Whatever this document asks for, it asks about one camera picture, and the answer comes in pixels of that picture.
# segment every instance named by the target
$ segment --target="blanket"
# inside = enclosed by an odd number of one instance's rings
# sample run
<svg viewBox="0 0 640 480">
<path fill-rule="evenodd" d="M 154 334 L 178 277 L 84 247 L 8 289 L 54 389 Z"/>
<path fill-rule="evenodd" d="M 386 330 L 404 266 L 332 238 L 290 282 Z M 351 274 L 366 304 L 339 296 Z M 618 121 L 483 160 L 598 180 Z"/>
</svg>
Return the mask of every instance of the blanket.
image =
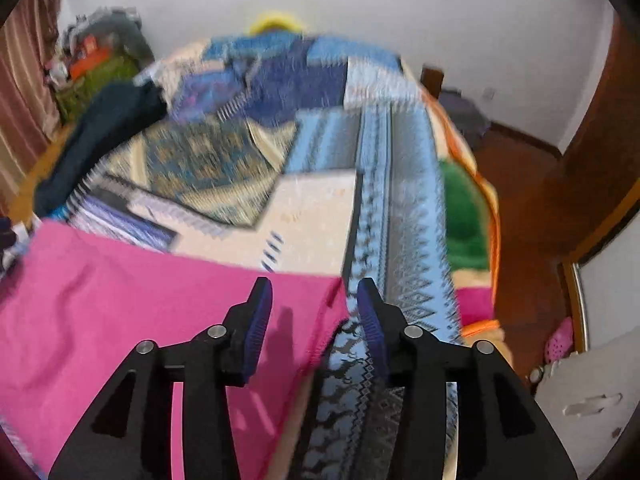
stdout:
<svg viewBox="0 0 640 480">
<path fill-rule="evenodd" d="M 141 340 L 191 340 L 244 303 L 265 271 L 146 251 L 45 221 L 0 284 L 0 404 L 49 470 L 113 371 Z M 257 372 L 228 388 L 242 478 L 258 478 L 300 380 L 347 314 L 339 278 L 270 274 L 273 306 Z M 28 345 L 25 339 L 32 339 Z M 174 395 L 174 404 L 181 399 Z M 172 410 L 174 430 L 181 410 Z M 172 432 L 172 478 L 183 478 Z"/>
<path fill-rule="evenodd" d="M 440 105 L 415 82 L 397 56 L 328 36 L 311 42 L 307 38 L 302 44 L 299 40 L 288 33 L 214 40 L 204 49 L 200 46 L 184 50 L 187 54 L 174 56 L 166 66 L 196 59 L 199 66 L 207 69 L 211 68 L 207 63 L 215 61 L 217 70 L 232 66 L 242 70 L 244 62 L 244 84 L 250 92 L 240 92 L 220 108 L 216 108 L 216 100 L 210 100 L 213 104 L 198 117 L 220 124 L 256 121 L 263 128 L 287 124 L 282 121 L 295 124 L 286 163 L 280 168 L 282 175 L 268 191 L 268 200 L 258 206 L 252 225 L 253 231 L 262 234 L 246 239 L 250 250 L 240 264 L 278 272 L 287 268 L 287 262 L 296 261 L 296 265 L 308 265 L 300 267 L 302 272 L 309 268 L 320 274 L 341 273 L 347 285 L 350 319 L 337 334 L 325 365 L 317 373 L 315 393 L 302 422 L 289 475 L 384 478 L 398 430 L 402 391 L 387 390 L 374 378 L 354 300 L 355 285 L 362 277 L 374 278 L 385 300 L 399 305 L 409 322 L 422 325 L 442 340 L 460 342 L 456 296 L 460 299 L 460 292 L 469 283 L 484 288 L 490 304 L 495 293 L 499 254 L 497 200 Z M 260 73 L 257 69 L 265 60 L 276 55 L 281 59 L 283 54 L 286 59 L 292 45 L 297 45 L 293 68 L 299 66 L 304 73 L 315 73 L 308 71 L 309 65 L 345 70 L 341 106 L 335 105 L 339 88 L 332 88 L 327 99 L 310 96 L 309 100 L 293 104 L 286 95 L 274 102 L 271 93 L 269 107 L 258 106 L 260 92 L 255 92 L 258 86 L 252 86 L 253 76 Z M 301 46 L 306 49 L 306 57 L 301 54 Z M 277 64 L 273 61 L 267 65 L 271 68 L 262 71 L 263 75 L 283 73 L 275 69 Z M 153 78 L 154 73 L 162 73 L 167 79 L 166 66 L 160 62 L 160 70 L 158 66 L 149 70 L 141 81 Z M 266 76 L 257 81 L 266 81 L 265 85 L 260 83 L 260 88 L 272 88 Z M 167 94 L 181 95 L 175 88 Z M 219 249 L 225 247 L 223 233 L 232 229 L 232 234 L 238 236 L 240 233 L 233 231 L 238 228 L 204 216 L 179 196 L 159 196 L 149 187 L 140 186 L 132 173 L 114 170 L 115 158 L 126 157 L 128 149 L 116 150 L 94 169 L 91 178 L 70 197 L 62 216 L 83 230 L 122 237 L 155 250 L 193 253 L 216 261 L 221 254 Z M 337 194 L 325 197 L 326 204 L 330 204 L 325 211 L 332 211 L 332 207 L 343 211 L 342 219 L 336 215 L 334 224 L 317 219 L 316 227 L 310 227 L 312 211 L 323 209 L 321 202 L 315 210 L 311 206 L 296 207 L 297 201 L 308 196 L 298 184 L 290 188 L 289 194 L 293 189 L 299 191 L 297 198 L 286 200 L 286 208 L 280 210 L 281 206 L 274 205 L 287 179 L 309 184 L 310 176 L 332 178 L 341 171 L 354 172 L 354 179 L 353 184 L 343 181 Z M 446 191 L 451 183 L 457 186 L 453 193 Z M 455 233 L 456 223 L 447 222 L 450 214 L 446 212 L 449 208 L 455 211 L 462 197 L 462 213 L 455 214 L 466 214 L 469 200 L 465 194 L 476 208 L 470 221 L 475 227 L 462 222 L 458 226 L 461 232 Z M 347 217 L 347 232 L 338 234 L 345 230 Z M 278 220 L 279 228 L 288 226 L 295 231 L 294 226 L 299 226 L 298 241 L 289 244 L 287 238 L 293 234 L 284 237 L 280 230 L 268 228 L 273 219 Z M 316 236 L 314 229 L 319 226 L 326 229 L 324 235 Z M 335 235 L 332 242 L 325 243 L 328 232 Z M 208 240 L 210 246 L 201 244 L 202 240 Z M 307 241 L 306 248 L 300 245 L 302 240 Z M 478 262 L 482 260 L 482 269 L 465 267 L 469 256 L 465 251 L 470 247 L 474 248 L 472 256 Z M 324 263 L 314 266 L 311 262 L 320 250 L 328 255 Z M 457 262 L 453 273 L 449 272 L 450 261 Z M 452 386 L 448 399 L 450 443 L 456 426 L 456 394 Z"/>
</svg>

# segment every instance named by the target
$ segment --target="blue patterned blanket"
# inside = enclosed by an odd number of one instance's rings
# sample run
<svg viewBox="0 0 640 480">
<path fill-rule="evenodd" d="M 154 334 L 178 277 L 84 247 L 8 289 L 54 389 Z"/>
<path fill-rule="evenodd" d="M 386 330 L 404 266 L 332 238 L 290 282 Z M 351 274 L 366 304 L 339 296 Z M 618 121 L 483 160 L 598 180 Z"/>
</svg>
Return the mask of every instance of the blue patterned blanket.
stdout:
<svg viewBox="0 0 640 480">
<path fill-rule="evenodd" d="M 233 86 L 224 87 L 228 94 L 221 104 L 220 95 L 207 98 L 202 92 L 206 78 L 199 78 L 199 86 L 185 85 L 200 93 L 189 101 L 178 92 L 178 120 L 191 103 L 200 108 L 190 108 L 183 120 L 253 121 L 261 128 L 293 122 L 295 137 L 286 162 L 273 165 L 277 171 L 355 168 L 360 176 L 343 270 L 351 318 L 318 370 L 289 477 L 385 479 L 402 390 L 387 390 L 374 378 L 356 308 L 358 281 L 373 278 L 385 301 L 398 305 L 408 322 L 447 342 L 460 339 L 446 259 L 443 182 L 418 85 L 405 77 L 394 54 L 329 36 L 277 32 L 224 38 L 213 40 L 201 58 L 222 60 L 229 70 L 223 79 Z M 268 145 L 269 137 L 264 138 Z M 259 148 L 268 152 L 268 146 Z M 171 252 L 172 236 L 161 225 L 150 222 L 146 230 L 140 218 L 132 218 L 123 226 L 126 206 L 119 213 L 108 207 L 96 212 L 100 196 L 92 182 L 104 174 L 107 162 L 71 197 L 65 216 L 85 230 L 139 238 L 141 245 Z M 215 224 L 204 216 L 202 222 Z M 453 386 L 448 400 L 450 443 L 457 417 Z"/>
</svg>

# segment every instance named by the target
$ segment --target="pile of clothes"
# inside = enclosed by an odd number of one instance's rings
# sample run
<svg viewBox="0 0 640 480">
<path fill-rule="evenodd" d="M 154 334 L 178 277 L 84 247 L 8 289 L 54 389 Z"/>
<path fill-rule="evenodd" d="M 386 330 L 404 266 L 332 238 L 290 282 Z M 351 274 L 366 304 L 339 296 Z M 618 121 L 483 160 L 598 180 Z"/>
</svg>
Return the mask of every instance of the pile of clothes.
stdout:
<svg viewBox="0 0 640 480">
<path fill-rule="evenodd" d="M 64 121 L 75 121 L 108 83 L 132 79 L 154 62 L 136 9 L 101 8 L 78 16 L 45 65 Z"/>
<path fill-rule="evenodd" d="M 0 413 L 45 471 L 126 351 L 190 338 L 256 276 L 274 282 L 278 315 L 230 398 L 245 480 L 386 477 L 402 392 L 373 377 L 364 277 L 441 340 L 480 334 L 510 357 L 493 310 L 495 192 L 438 102 L 372 45 L 222 38 L 110 83 L 33 209 L 47 219 L 0 283 Z"/>
</svg>

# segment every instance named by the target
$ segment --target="pink cloth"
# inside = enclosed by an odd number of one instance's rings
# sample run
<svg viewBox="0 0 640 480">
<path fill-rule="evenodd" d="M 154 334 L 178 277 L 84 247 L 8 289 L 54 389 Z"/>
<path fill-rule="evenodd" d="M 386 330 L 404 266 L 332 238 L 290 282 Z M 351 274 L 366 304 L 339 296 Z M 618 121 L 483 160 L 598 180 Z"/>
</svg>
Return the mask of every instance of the pink cloth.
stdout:
<svg viewBox="0 0 640 480">
<path fill-rule="evenodd" d="M 44 222 L 24 261 L 0 283 L 0 410 L 48 472 L 137 342 L 192 339 L 245 301 L 258 276 Z M 243 480 L 259 478 L 268 464 L 302 375 L 347 316 L 340 278 L 268 278 L 273 308 L 257 372 L 245 388 L 227 390 Z M 175 430 L 181 409 L 173 411 Z M 174 431 L 175 479 L 184 477 L 180 440 Z"/>
<path fill-rule="evenodd" d="M 458 300 L 462 326 L 495 317 L 494 300 L 490 286 L 459 288 L 456 290 L 456 300 Z"/>
</svg>

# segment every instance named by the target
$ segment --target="bed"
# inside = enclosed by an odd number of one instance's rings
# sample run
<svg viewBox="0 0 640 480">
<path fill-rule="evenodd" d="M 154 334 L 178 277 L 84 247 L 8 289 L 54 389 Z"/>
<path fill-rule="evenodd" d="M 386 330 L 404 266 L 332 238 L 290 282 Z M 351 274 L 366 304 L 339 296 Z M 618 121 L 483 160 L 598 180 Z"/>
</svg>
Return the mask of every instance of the bed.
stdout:
<svg viewBox="0 0 640 480">
<path fill-rule="evenodd" d="M 402 391 L 374 377 L 356 286 L 373 278 L 409 322 L 462 343 L 456 298 L 472 284 L 492 305 L 499 254 L 497 199 L 470 150 L 398 56 L 343 38 L 197 42 L 136 83 L 149 81 L 168 118 L 105 154 L 54 216 L 265 275 L 341 276 L 350 318 L 279 421 L 260 478 L 386 478 Z M 461 197 L 478 214 L 456 237 L 446 214 L 465 210 Z M 453 384 L 447 399 L 451 474 Z"/>
</svg>

